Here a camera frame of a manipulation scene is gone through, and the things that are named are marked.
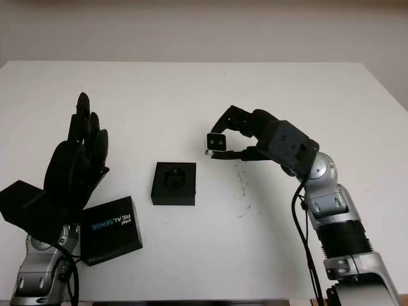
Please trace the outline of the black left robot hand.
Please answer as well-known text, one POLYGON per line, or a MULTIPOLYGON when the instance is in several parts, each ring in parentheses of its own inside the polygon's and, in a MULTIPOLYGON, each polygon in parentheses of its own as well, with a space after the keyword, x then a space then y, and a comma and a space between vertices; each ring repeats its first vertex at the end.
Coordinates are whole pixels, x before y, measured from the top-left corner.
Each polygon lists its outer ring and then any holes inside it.
POLYGON ((80 218, 92 192, 108 173, 108 131, 90 109, 86 93, 80 93, 71 116, 68 137, 58 144, 48 165, 44 190, 58 204, 66 222, 80 218))

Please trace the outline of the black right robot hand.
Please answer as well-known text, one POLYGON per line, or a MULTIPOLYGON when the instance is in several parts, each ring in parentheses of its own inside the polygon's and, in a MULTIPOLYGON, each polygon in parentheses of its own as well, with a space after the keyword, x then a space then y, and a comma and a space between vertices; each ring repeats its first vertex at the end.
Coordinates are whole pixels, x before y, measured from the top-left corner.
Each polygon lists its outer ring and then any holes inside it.
POLYGON ((262 154, 256 146, 250 146, 242 151, 227 150, 226 136, 223 132, 226 129, 238 131, 240 134, 259 140, 269 121, 275 117, 264 110, 254 110, 247 112, 237 106, 231 105, 215 123, 214 127, 207 134, 207 151, 211 159, 241 161, 262 161, 269 160, 262 154))

